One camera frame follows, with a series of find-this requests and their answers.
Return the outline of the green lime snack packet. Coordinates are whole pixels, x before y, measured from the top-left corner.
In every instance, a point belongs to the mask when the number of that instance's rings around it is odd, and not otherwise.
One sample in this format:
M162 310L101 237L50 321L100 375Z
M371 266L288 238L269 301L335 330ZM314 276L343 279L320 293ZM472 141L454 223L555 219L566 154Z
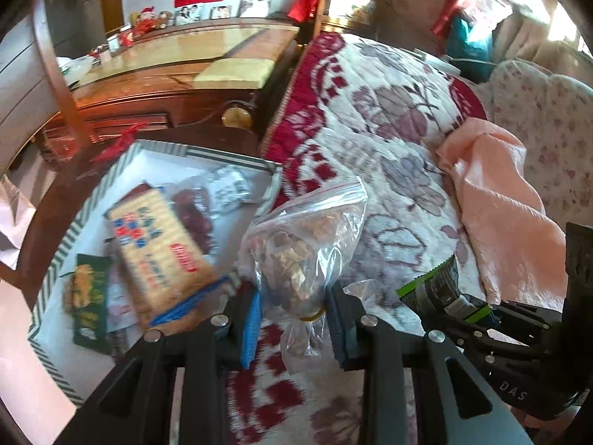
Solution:
M399 299L421 319L450 316L478 326L497 327L501 321L483 300L459 287L455 255L397 290Z

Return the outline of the dark green cracker packet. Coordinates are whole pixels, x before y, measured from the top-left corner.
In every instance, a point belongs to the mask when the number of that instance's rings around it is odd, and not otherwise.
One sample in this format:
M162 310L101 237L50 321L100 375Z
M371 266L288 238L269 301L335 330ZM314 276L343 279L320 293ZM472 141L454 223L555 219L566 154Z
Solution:
M112 352L107 337L107 288L111 266L109 257L77 254L69 307L73 343L103 355Z

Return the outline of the soda cracker pack blue ends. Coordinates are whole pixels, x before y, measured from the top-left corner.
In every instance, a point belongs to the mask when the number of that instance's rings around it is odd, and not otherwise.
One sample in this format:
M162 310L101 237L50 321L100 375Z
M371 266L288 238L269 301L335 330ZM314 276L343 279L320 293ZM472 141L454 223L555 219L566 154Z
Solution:
M218 246L214 255L202 253L161 187L135 187L105 217L143 329L182 333L208 316L201 303L229 276L215 268Z

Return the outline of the clear bag of red dates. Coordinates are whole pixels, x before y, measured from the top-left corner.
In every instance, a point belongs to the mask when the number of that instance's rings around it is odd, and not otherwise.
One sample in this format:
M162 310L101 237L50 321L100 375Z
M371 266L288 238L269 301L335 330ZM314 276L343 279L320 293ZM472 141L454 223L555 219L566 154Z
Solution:
M214 255L217 244L211 214L211 198L207 187L184 181L162 186L164 197L190 237L204 255Z

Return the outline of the clear bag of walnuts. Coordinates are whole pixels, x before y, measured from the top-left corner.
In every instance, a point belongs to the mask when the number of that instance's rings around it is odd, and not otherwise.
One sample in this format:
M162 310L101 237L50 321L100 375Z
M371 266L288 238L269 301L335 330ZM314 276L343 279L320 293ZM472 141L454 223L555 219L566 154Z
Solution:
M264 317L282 327L281 359L290 374L332 357L326 292L348 269L367 216L359 177L285 202L244 234L239 275L260 292Z

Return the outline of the peach pink cloth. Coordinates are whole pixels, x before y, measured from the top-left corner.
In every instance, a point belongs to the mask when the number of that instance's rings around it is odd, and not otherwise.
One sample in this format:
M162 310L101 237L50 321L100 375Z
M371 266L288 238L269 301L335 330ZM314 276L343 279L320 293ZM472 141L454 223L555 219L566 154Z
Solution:
M487 302L563 309L565 233L525 178L523 143L494 123L468 118L437 155L452 179Z

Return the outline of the green striped white tray box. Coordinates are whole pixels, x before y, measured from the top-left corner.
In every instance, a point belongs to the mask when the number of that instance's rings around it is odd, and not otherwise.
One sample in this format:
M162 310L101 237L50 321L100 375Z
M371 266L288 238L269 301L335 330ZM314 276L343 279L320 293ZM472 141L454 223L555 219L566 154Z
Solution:
M151 140L117 159L63 232L28 332L69 402L82 405L147 327L176 333L235 291L241 239L281 175L264 159Z

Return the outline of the floral sofa cushion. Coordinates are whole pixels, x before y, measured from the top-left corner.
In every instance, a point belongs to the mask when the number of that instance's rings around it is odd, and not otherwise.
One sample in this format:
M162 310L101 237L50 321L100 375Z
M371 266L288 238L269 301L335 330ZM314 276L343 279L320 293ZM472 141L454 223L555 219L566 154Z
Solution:
M526 147L524 173L560 227L591 225L592 89L524 60L497 65L473 87L491 122Z

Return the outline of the pink white snack packet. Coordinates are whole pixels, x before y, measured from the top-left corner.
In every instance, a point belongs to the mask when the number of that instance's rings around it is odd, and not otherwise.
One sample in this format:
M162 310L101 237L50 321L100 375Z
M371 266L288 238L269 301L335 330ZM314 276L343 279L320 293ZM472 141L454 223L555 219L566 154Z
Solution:
M206 179L212 214L227 214L252 203L252 193L244 175L233 165L216 169Z

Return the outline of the teal cushion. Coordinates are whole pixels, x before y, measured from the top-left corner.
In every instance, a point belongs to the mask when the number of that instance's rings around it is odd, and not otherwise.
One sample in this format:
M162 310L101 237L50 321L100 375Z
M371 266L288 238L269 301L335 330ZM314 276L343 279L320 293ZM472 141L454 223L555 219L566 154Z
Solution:
M455 16L446 39L446 54L464 78L475 83L487 82L496 66L493 63L493 30Z

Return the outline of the red ribbon keys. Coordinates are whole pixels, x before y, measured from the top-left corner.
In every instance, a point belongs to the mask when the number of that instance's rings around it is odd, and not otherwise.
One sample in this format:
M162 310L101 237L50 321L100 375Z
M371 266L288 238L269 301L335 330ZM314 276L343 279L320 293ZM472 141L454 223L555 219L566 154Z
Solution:
M92 164L103 164L111 162L120 157L121 154L131 147L132 143L136 140L136 134L144 130L147 126L146 123L135 123L130 128L124 131L117 137L117 139L110 144L109 147L102 150L96 157L93 157L90 161Z

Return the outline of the red white floral fleece blanket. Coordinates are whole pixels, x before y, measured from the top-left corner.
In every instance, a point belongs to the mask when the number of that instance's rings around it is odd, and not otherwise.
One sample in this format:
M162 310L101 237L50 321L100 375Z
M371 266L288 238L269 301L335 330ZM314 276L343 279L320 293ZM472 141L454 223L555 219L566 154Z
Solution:
M361 178L368 216L345 282L378 282L375 312L421 333L400 287L455 256L461 289L483 297L476 258L437 149L469 116L484 116L471 83L410 53L352 34L325 33L305 50L262 142L284 168L279 199ZM280 326L265 323L251 367L227 380L235 444L353 444L363 377L336 363L290 374Z

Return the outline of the brass round knob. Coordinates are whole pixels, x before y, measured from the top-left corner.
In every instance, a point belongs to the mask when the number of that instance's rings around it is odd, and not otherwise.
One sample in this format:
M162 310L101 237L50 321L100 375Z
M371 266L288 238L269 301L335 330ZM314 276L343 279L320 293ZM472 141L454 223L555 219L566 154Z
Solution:
M250 130L253 126L252 113L243 106L229 106L222 113L221 120L228 128Z

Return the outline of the wooden coffee table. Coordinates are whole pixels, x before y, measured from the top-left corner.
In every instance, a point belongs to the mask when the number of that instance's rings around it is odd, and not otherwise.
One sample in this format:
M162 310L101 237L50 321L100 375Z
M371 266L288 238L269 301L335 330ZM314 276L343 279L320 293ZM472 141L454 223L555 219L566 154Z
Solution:
M298 57L298 27L231 18L159 30L72 85L93 142L135 123L163 130L243 106L262 134Z

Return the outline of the wooden chair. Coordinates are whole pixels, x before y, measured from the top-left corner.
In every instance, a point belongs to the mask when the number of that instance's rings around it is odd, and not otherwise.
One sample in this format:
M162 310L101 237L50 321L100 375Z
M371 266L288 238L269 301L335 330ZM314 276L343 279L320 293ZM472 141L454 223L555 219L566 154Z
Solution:
M1 40L1 172L60 114L79 146L92 143L57 65L45 1L29 0Z

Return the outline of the santa figurine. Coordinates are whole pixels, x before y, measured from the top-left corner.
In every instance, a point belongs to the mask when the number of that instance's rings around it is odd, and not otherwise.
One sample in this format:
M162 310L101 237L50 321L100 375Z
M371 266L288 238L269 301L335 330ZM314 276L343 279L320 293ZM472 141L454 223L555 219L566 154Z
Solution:
M154 6L145 7L136 15L136 20L133 23L133 37L138 39L158 28L159 20L154 11Z

